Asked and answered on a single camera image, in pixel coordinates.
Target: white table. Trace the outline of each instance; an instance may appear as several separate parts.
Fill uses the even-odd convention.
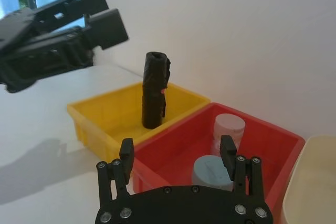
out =
[[[100,160],[76,140],[66,105],[139,81],[96,66],[0,90],[0,223],[94,223]]]

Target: black cylindrical object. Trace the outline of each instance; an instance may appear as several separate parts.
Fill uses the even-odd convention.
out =
[[[142,125],[154,129],[165,116],[164,90],[170,76],[170,61],[162,52],[148,52],[142,82]]]

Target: red plastic bin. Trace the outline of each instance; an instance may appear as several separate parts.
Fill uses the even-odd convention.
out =
[[[211,153],[215,117],[222,113],[245,121],[238,152],[262,158],[266,203],[273,215],[278,215],[291,170],[304,146],[303,138],[218,103],[210,103],[135,148],[134,191],[191,185],[194,162]]]

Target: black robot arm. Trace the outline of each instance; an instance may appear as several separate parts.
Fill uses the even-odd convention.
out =
[[[110,164],[97,164],[100,209],[96,224],[272,224],[272,214],[264,201],[261,159],[237,156],[230,136],[222,136],[220,152],[234,181],[233,192],[194,185],[166,186],[130,195],[126,184],[133,166],[134,147],[131,138],[125,139],[120,158]],[[117,188],[115,199],[112,180]]]
[[[39,79],[93,65],[93,48],[128,39],[117,9],[106,0],[57,0],[17,10],[0,20],[0,84],[15,93]],[[84,17],[86,27],[56,29]]]

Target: plastic bin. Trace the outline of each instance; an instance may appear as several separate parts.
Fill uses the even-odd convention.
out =
[[[282,206],[282,223],[336,223],[336,136],[315,136],[298,159]]]
[[[141,124],[142,83],[68,105],[77,138],[102,160],[119,157],[121,142],[132,137],[137,145],[209,104],[209,99],[169,84],[166,115],[161,126],[149,130]]]
[[[210,103],[135,148],[134,191],[191,185],[195,160],[211,153],[214,121],[221,113],[235,114],[245,121],[238,152],[262,158],[266,203],[279,216],[287,179],[304,146],[303,138],[218,103]]]

